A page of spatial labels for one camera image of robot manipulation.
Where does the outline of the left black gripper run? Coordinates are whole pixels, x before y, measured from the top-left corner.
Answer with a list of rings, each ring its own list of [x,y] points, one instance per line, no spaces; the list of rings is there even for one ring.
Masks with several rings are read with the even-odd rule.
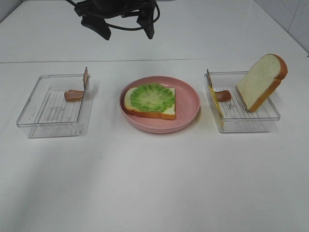
[[[76,3],[74,10],[78,16],[83,15],[81,24],[84,27],[93,30],[108,41],[111,37],[111,30],[105,20],[98,17],[138,16],[137,23],[142,27],[148,39],[152,39],[155,33],[155,7],[155,0],[84,0]]]

